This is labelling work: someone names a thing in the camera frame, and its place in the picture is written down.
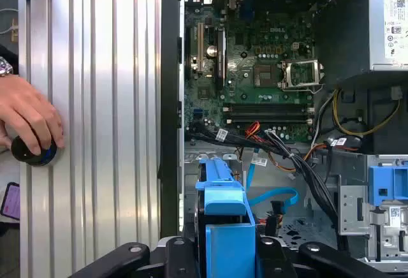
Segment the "finger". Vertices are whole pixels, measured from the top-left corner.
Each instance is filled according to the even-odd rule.
[[[3,121],[0,121],[0,145],[4,145],[8,149],[11,148],[11,140],[8,137],[6,126]]]
[[[60,127],[62,127],[62,120],[61,120],[61,116],[58,114],[57,109],[55,109],[55,107],[48,101],[48,99],[42,95],[41,93],[36,92],[36,98],[40,101],[40,103],[45,106],[47,109],[50,109],[53,111],[53,113],[55,114],[55,117],[58,121],[58,125]]]
[[[34,155],[40,155],[41,149],[38,140],[27,121],[10,107],[2,107],[1,113],[0,119],[4,120],[6,124],[11,126],[17,132],[27,145],[30,152]]]
[[[43,116],[30,103],[25,103],[24,101],[14,101],[13,108],[34,129],[42,148],[49,149],[51,147],[51,133]]]
[[[61,118],[54,106],[50,103],[44,103],[44,101],[40,101],[38,98],[32,98],[30,104],[47,122],[47,126],[57,146],[64,147]]]

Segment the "green circuit board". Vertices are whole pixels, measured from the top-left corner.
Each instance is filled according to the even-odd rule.
[[[200,118],[210,130],[229,127],[229,130],[245,129],[239,124],[231,127],[223,108],[228,104],[304,104],[313,105],[309,92],[284,92],[278,87],[283,78],[283,60],[315,58],[311,16],[273,14],[252,22],[240,20],[238,14],[227,20],[218,16],[210,6],[186,9],[186,32],[191,67],[185,73],[184,117],[186,129]],[[202,39],[205,50],[214,44],[210,29],[226,31],[226,79],[223,90],[214,83],[215,59],[203,58],[201,69],[196,69],[200,26],[204,28]],[[310,79],[307,68],[295,69],[294,80]],[[310,128],[306,124],[269,124],[288,142],[309,142]]]

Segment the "orange wire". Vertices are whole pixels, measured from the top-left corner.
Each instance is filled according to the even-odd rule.
[[[266,141],[264,139],[262,139],[261,137],[257,136],[256,133],[260,130],[261,128],[261,124],[256,121],[253,122],[247,130],[245,130],[245,137],[246,139],[250,139],[252,138],[253,140],[257,141],[257,142],[261,142],[261,143],[270,143],[269,141]],[[344,149],[344,150],[350,150],[350,151],[356,151],[358,149],[353,149],[350,147],[344,147],[344,146],[337,146],[340,149]],[[316,150],[316,149],[325,149],[326,145],[324,143],[320,143],[320,144],[316,144],[315,146],[313,146],[313,148],[311,148],[308,153],[306,154],[306,156],[303,157],[303,160],[308,160],[308,158],[310,158],[311,154]],[[284,171],[284,172],[295,172],[296,169],[295,168],[286,168],[285,166],[281,166],[278,164],[278,162],[276,162],[276,160],[272,157],[271,153],[268,152],[268,157],[269,160],[272,162],[273,165],[275,165],[278,169]]]

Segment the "label with barcode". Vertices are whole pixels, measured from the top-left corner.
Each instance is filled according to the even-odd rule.
[[[340,138],[337,141],[336,145],[344,145],[346,141],[347,141],[347,138]]]
[[[254,153],[254,155],[252,156],[251,163],[254,165],[266,166],[266,164],[268,163],[268,160],[265,158],[260,158],[258,157],[257,153]]]
[[[217,136],[215,137],[215,139],[217,141],[223,142],[225,140],[225,138],[227,137],[228,131],[220,128],[218,131]]]
[[[405,62],[408,56],[408,0],[384,0],[385,57]]]
[[[400,207],[390,207],[390,226],[401,228],[401,209]]]

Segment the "hand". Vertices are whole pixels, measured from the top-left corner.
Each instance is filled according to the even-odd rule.
[[[0,77],[0,145],[10,148],[4,123],[18,133],[35,155],[41,154],[40,146],[49,149],[52,138],[58,147],[64,147],[57,110],[32,85],[15,75]]]

